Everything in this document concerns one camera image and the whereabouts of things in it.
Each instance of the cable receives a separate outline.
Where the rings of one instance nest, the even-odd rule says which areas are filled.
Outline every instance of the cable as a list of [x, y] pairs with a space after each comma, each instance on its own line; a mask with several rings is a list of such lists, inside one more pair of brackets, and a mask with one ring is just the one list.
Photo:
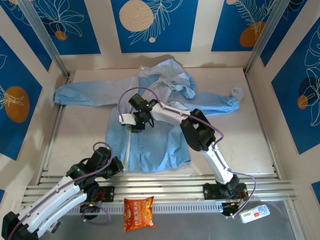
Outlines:
[[[105, 170], [105, 169], [110, 165], [110, 163], [111, 163], [111, 161], [112, 161], [112, 158], [113, 158], [113, 149], [112, 149], [112, 147], [111, 147], [109, 144], [107, 144], [106, 142], [100, 141], [100, 142], [97, 142], [97, 143], [95, 143], [95, 144], [93, 145], [93, 150], [95, 150], [95, 146], [96, 146], [97, 144], [104, 144], [104, 145], [106, 145], [106, 146], [109, 148], [109, 150], [111, 151], [110, 159], [109, 159], [109, 161], [106, 163], [106, 165], [104, 165], [102, 168], [100, 168], [100, 169], [98, 169], [98, 170], [96, 170], [96, 171], [93, 171], [93, 172], [88, 173], [88, 174], [86, 174], [86, 175], [77, 177], [76, 179], [73, 179], [73, 180], [67, 182], [66, 184], [62, 185], [61, 187], [59, 187], [59, 188], [57, 189], [57, 191], [53, 191], [51, 194], [49, 194], [47, 197], [45, 197], [41, 202], [39, 202], [36, 206], [34, 206], [34, 208], [32, 208], [32, 209], [30, 210], [30, 212], [29, 212], [30, 215], [31, 215], [32, 213], [34, 213], [39, 207], [41, 207], [48, 199], [50, 199], [50, 198], [53, 197], [54, 195], [58, 194], [58, 193], [59, 193], [61, 190], [63, 190], [64, 188], [66, 188], [66, 187], [68, 187], [69, 185], [75, 183], [76, 181], [79, 181], [79, 180], [81, 180], [81, 179], [84, 179], [84, 178], [90, 177], [90, 176], [92, 176], [92, 175], [95, 175], [95, 174], [97, 174], [97, 173]], [[12, 240], [12, 237], [13, 237], [14, 233], [16, 232], [16, 230], [18, 229], [18, 227], [19, 227], [27, 218], [28, 218], [28, 216], [25, 215], [25, 216], [14, 226], [12, 232], [11, 232], [10, 235], [9, 235], [8, 240]]]
[[155, 98], [157, 99], [160, 107], [163, 108], [164, 110], [167, 110], [167, 111], [170, 111], [170, 112], [179, 114], [179, 115], [181, 114], [182, 116], [189, 117], [189, 118], [192, 118], [192, 119], [194, 119], [194, 120], [197, 120], [198, 122], [200, 122], [200, 123], [208, 126], [209, 128], [213, 129], [214, 131], [216, 131], [217, 133], [219, 133], [219, 134], [221, 135], [221, 137], [220, 137], [217, 141], [215, 141], [215, 143], [213, 144], [212, 148], [213, 148], [213, 151], [214, 151], [214, 154], [215, 154], [216, 158], [218, 159], [218, 161], [220, 162], [220, 164], [222, 165], [222, 167], [223, 167], [224, 169], [226, 169], [226, 170], [227, 170], [229, 173], [231, 173], [231, 174], [246, 176], [246, 177], [249, 177], [249, 178], [253, 179], [253, 181], [254, 181], [254, 187], [253, 187], [253, 190], [252, 190], [250, 196], [248, 197], [248, 199], [241, 205], [241, 207], [240, 207], [234, 214], [231, 214], [228, 218], [234, 218], [236, 215], [238, 215], [238, 213], [248, 204], [248, 202], [249, 202], [249, 201], [251, 200], [251, 198], [253, 197], [253, 195], [254, 195], [254, 193], [255, 193], [255, 191], [256, 191], [256, 188], [257, 188], [257, 184], [258, 184], [258, 183], [257, 183], [257, 180], [256, 180], [253, 176], [251, 176], [251, 175], [248, 175], [248, 174], [245, 174], [245, 173], [239, 173], [239, 172], [231, 171], [229, 168], [226, 167], [226, 165], [224, 164], [224, 162], [221, 160], [218, 152], [216, 151], [216, 149], [217, 149], [216, 146], [217, 146], [217, 144], [218, 144], [222, 139], [224, 139], [225, 135], [224, 135], [219, 129], [217, 129], [216, 127], [212, 126], [210, 123], [208, 123], [208, 122], [206, 122], [206, 121], [204, 121], [204, 120], [202, 120], [202, 119], [200, 119], [200, 118], [198, 118], [198, 117], [196, 117], [196, 116], [192, 116], [192, 115], [186, 114], [186, 113], [181, 113], [180, 111], [177, 111], [177, 110], [174, 110], [174, 109], [171, 109], [171, 108], [164, 107], [164, 106], [161, 104], [161, 102], [160, 102], [160, 100], [159, 100], [159, 98], [158, 98], [158, 96], [157, 96], [157, 94], [156, 94], [155, 92], [153, 92], [152, 90], [150, 90], [150, 89], [147, 88], [147, 87], [140, 87], [140, 86], [130, 88], [130, 89], [128, 89], [127, 91], [125, 91], [125, 92], [121, 95], [121, 97], [120, 97], [120, 99], [119, 99], [119, 102], [118, 102], [118, 111], [119, 111], [119, 114], [120, 114], [120, 116], [121, 116], [122, 122], [124, 121], [124, 118], [122, 117], [122, 113], [121, 113], [121, 111], [120, 111], [121, 99], [123, 98], [123, 96], [124, 96], [127, 92], [129, 92], [129, 91], [131, 91], [131, 90], [134, 90], [134, 89], [146, 89], [146, 90], [149, 90], [150, 92], [153, 93], [153, 95], [154, 95]]
[[241, 199], [242, 199], [241, 191], [238, 190], [237, 192], [238, 192], [238, 194], [239, 194], [240, 202], [241, 202]]
[[87, 202], [87, 201], [84, 201], [84, 202], [81, 203], [81, 204], [93, 205], [93, 206], [101, 209], [102, 211], [104, 211], [104, 212], [106, 213], [106, 215], [108, 216], [108, 221], [106, 221], [106, 222], [99, 223], [99, 222], [89, 221], [89, 220], [85, 219], [85, 213], [86, 213], [86, 211], [89, 209], [89, 208], [87, 208], [87, 209], [84, 210], [83, 213], [82, 213], [82, 218], [83, 218], [83, 221], [84, 221], [85, 223], [88, 223], [88, 224], [91, 224], [91, 225], [96, 225], [96, 226], [105, 226], [105, 225], [108, 225], [108, 223], [109, 223], [110, 220], [111, 220], [111, 216], [110, 216], [110, 214], [108, 213], [108, 211], [107, 211], [104, 207], [102, 207], [102, 206], [99, 205], [99, 204], [95, 204], [95, 203], [93, 203], [93, 202]]
[[131, 90], [134, 90], [134, 89], [145, 89], [145, 90], [148, 90], [150, 91], [156, 98], [156, 100], [158, 101], [160, 107], [163, 108], [163, 105], [161, 104], [160, 100], [159, 100], [159, 97], [157, 96], [157, 94], [152, 91], [151, 89], [147, 88], [147, 87], [143, 87], [143, 86], [137, 86], [137, 87], [133, 87], [133, 88], [130, 88], [128, 89], [127, 91], [125, 91], [124, 93], [122, 93], [122, 95], [120, 96], [119, 98], [119, 101], [118, 101], [118, 111], [119, 111], [119, 114], [120, 114], [120, 117], [121, 117], [121, 121], [124, 122], [124, 117], [122, 116], [122, 113], [121, 113], [121, 110], [120, 110], [120, 103], [121, 103], [121, 100], [122, 98], [124, 97], [124, 95], [127, 94], [127, 92], [131, 91]]
[[240, 192], [243, 192], [246, 198], [249, 198], [248, 194], [245, 191], [241, 190]]

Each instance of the white robotic arm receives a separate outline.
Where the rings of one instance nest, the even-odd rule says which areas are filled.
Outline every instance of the white robotic arm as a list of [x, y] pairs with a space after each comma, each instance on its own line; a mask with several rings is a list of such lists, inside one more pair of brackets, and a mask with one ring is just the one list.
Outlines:
[[[191, 112], [170, 107], [161, 102], [161, 105], [159, 103], [156, 103], [152, 107], [152, 109], [150, 110], [150, 114], [155, 121], [163, 121], [174, 126], [180, 126], [180, 124], [188, 118]], [[124, 121], [122, 121], [121, 116], [119, 116], [119, 121], [123, 125], [129, 124], [135, 126], [139, 121], [137, 120], [136, 122], [135, 119], [137, 119], [137, 117], [134, 114], [122, 114], [122, 117]], [[220, 159], [223, 161], [224, 166], [220, 163], [215, 152], [220, 156]], [[210, 164], [214, 172], [216, 181], [224, 185], [230, 182], [233, 174], [227, 171], [228, 165], [221, 155], [218, 146], [213, 147], [213, 144], [210, 144], [208, 146], [208, 150], [201, 150], [201, 153], [203, 153], [207, 162]]]
[[105, 148], [73, 165], [59, 183], [31, 206], [3, 218], [1, 235], [5, 240], [37, 240], [59, 218], [82, 203], [85, 210], [99, 192], [97, 177], [109, 179], [123, 169], [117, 157]]
[[[137, 112], [120, 114], [122, 125], [129, 125], [133, 133], [143, 131], [146, 123], [153, 127], [154, 121], [180, 126], [189, 147], [203, 153], [215, 174], [216, 184], [203, 185], [204, 199], [234, 200], [235, 203], [224, 208], [222, 214], [232, 216], [238, 211], [238, 192], [245, 190], [246, 185], [239, 183], [237, 175], [229, 170], [216, 144], [215, 130], [200, 110], [179, 110], [157, 100], [148, 102], [139, 94], [135, 94], [129, 103]], [[123, 169], [117, 157], [111, 158], [109, 149], [99, 147], [91, 158], [73, 165], [66, 176], [33, 205], [19, 214], [9, 212], [3, 218], [2, 237], [5, 240], [37, 240], [70, 209], [92, 201], [99, 191], [95, 178], [109, 179]]]
[[129, 103], [136, 112], [120, 114], [119, 121], [122, 125], [129, 125], [133, 133], [143, 131], [146, 123], [153, 127], [154, 121], [181, 127], [189, 147], [201, 152], [214, 172], [216, 184], [203, 187], [206, 192], [211, 192], [207, 196], [210, 195], [212, 199], [232, 199], [238, 197], [237, 191], [245, 189], [245, 185], [239, 183], [238, 176], [229, 170], [216, 144], [214, 127], [200, 110], [180, 110], [155, 99], [149, 102], [139, 94], [135, 94]]

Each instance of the metal bar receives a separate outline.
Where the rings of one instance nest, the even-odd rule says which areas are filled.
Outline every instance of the metal bar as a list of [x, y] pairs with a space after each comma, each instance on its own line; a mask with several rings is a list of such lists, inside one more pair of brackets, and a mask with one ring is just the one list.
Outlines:
[[[104, 203], [102, 207], [107, 210], [110, 215], [123, 215], [123, 204]], [[152, 214], [189, 214], [189, 213], [222, 213], [223, 207], [221, 203], [203, 202], [203, 203], [155, 203], [152, 205]], [[88, 212], [86, 215], [104, 215], [103, 211]], [[74, 207], [68, 211], [67, 216], [82, 215], [80, 207]]]
[[279, 20], [281, 19], [282, 15], [284, 14], [288, 4], [291, 0], [278, 0], [270, 13], [268, 20], [260, 34], [260, 37], [256, 41], [255, 46], [253, 47], [252, 54], [244, 68], [244, 75], [247, 76], [254, 66], [255, 62], [261, 55], [262, 51], [266, 47], [272, 33], [274, 32], [275, 28]]
[[[66, 79], [65, 84], [69, 84], [73, 81], [75, 77], [74, 73], [70, 73], [68, 78]], [[44, 173], [48, 173], [48, 165], [49, 165], [49, 159], [51, 157], [52, 154], [52, 150], [54, 148], [54, 143], [57, 139], [58, 136], [58, 131], [59, 131], [59, 127], [61, 124], [61, 120], [62, 120], [62, 116], [65, 110], [65, 106], [59, 105], [56, 113], [55, 113], [55, 120], [53, 123], [53, 127], [52, 127], [52, 131], [50, 133], [50, 138], [49, 141], [47, 143], [47, 146], [45, 148], [43, 157], [42, 157], [42, 162], [41, 162], [41, 167], [39, 169], [37, 178], [36, 178], [36, 184], [39, 185], [42, 176], [44, 175]]]
[[303, 222], [301, 221], [301, 218], [298, 215], [298, 211], [294, 201], [292, 200], [284, 201], [284, 205], [285, 205], [286, 212], [288, 214], [295, 238], [299, 240], [310, 239], [310, 236], [306, 234], [307, 231], [305, 230], [307, 228], [306, 226], [303, 226]]
[[[110, 181], [101, 181], [99, 185], [115, 186], [114, 201], [122, 203], [124, 198], [141, 199], [148, 196], [154, 196], [155, 201], [159, 203], [190, 203], [190, 202], [207, 202], [204, 200], [203, 184], [214, 182], [214, 176], [121, 176]], [[251, 179], [243, 178], [240, 180], [247, 184], [247, 190], [250, 194], [253, 190], [254, 183]], [[40, 184], [39, 186], [28, 186], [22, 205], [27, 206], [45, 193], [47, 193], [56, 182], [50, 184]], [[279, 181], [268, 178], [258, 178], [257, 190], [254, 194], [255, 200], [277, 201], [295, 199], [295, 193], [290, 181]], [[229, 202], [228, 200], [216, 200], [213, 202]]]
[[33, 4], [29, 0], [17, 0], [17, 3], [24, 14], [25, 18], [28, 20], [30, 26], [32, 27], [33, 31], [35, 32], [36, 36], [39, 38], [40, 42], [42, 43], [43, 47], [54, 61], [54, 63], [59, 68], [60, 72], [67, 77], [68, 71], [65, 67], [64, 63], [60, 58], [60, 54], [52, 41], [49, 33], [47, 32], [45, 26], [43, 25], [40, 17], [38, 16]]
[[245, 76], [245, 80], [246, 80], [246, 84], [247, 84], [248, 89], [249, 89], [249, 93], [250, 93], [250, 96], [251, 96], [251, 99], [252, 99], [252, 102], [253, 102], [254, 110], [255, 110], [256, 116], [258, 118], [258, 122], [259, 122], [259, 125], [260, 125], [260, 128], [261, 128], [264, 140], [265, 140], [266, 144], [269, 147], [270, 154], [271, 154], [272, 159], [273, 159], [273, 163], [274, 163], [273, 168], [274, 168], [275, 174], [277, 175], [278, 179], [281, 180], [282, 176], [281, 176], [281, 173], [279, 171], [279, 167], [278, 167], [278, 164], [277, 164], [277, 161], [276, 161], [276, 156], [275, 156], [274, 150], [273, 150], [273, 148], [271, 146], [271, 143], [269, 141], [269, 138], [267, 136], [265, 125], [264, 125], [264, 123], [263, 123], [263, 121], [261, 119], [261, 114], [260, 114], [258, 105], [256, 103], [256, 98], [255, 98], [255, 95], [254, 95], [254, 93], [252, 91], [248, 76]]

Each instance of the label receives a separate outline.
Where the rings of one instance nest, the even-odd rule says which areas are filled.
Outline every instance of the label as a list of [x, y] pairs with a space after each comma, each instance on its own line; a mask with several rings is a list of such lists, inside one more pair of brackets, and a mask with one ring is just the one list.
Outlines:
[[244, 224], [263, 218], [268, 215], [270, 215], [270, 211], [266, 205], [260, 205], [240, 213], [241, 221]]

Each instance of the snack bag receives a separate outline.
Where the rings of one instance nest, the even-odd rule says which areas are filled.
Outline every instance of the snack bag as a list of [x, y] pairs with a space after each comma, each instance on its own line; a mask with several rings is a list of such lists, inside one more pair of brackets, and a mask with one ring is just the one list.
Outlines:
[[124, 231], [157, 226], [152, 222], [154, 196], [143, 200], [124, 199]]

